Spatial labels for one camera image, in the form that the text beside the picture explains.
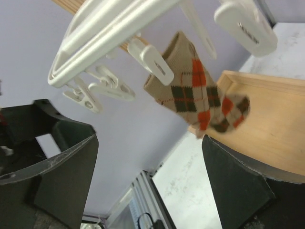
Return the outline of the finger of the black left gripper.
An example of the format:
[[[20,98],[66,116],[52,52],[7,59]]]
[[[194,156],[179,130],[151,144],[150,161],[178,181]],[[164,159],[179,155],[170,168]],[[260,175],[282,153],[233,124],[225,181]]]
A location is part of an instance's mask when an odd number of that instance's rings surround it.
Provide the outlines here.
[[[59,153],[47,156],[37,138],[51,135]],[[97,158],[94,128],[58,112],[47,99],[0,110],[2,160],[65,160],[80,153],[81,159]]]

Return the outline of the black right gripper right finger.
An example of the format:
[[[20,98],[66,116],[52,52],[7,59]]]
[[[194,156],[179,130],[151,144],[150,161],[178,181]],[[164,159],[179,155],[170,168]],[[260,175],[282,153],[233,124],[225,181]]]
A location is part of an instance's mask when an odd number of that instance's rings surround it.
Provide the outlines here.
[[[224,229],[303,229],[305,177],[243,155],[205,135],[204,162]]]

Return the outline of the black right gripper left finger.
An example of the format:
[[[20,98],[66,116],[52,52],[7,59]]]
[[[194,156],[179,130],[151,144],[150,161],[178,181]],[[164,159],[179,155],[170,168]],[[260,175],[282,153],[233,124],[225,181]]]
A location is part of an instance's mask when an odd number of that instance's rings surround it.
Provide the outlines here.
[[[92,135],[64,152],[0,177],[0,227],[43,229],[43,217],[59,228],[78,229],[98,153]]]

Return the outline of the argyle sock beige orange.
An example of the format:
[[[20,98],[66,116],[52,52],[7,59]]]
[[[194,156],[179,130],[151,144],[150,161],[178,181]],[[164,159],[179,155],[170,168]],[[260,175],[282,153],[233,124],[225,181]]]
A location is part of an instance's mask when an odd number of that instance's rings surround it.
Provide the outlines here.
[[[143,88],[158,104],[193,127],[197,138],[203,137],[208,129],[231,132],[246,119],[250,112],[249,97],[220,89],[182,31],[175,34],[162,57],[174,74],[172,82],[165,86],[151,74]]]

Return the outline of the white plastic clip hanger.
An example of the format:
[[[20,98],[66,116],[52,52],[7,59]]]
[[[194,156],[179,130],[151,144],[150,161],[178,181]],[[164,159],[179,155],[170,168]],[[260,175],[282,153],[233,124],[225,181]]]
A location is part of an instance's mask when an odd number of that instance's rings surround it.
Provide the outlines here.
[[[57,4],[73,14],[48,75],[49,85],[71,86],[64,95],[99,113],[94,97],[100,93],[115,99],[135,98],[124,82],[109,69],[98,66],[92,76],[97,83],[85,84],[80,74],[117,47],[129,53],[148,72],[168,85],[174,74],[157,49],[141,37],[141,30],[172,7],[179,5],[200,38],[207,53],[216,59],[213,42],[190,0],[59,0]],[[223,0],[214,21],[252,55],[262,57],[277,48],[277,36],[252,0]]]

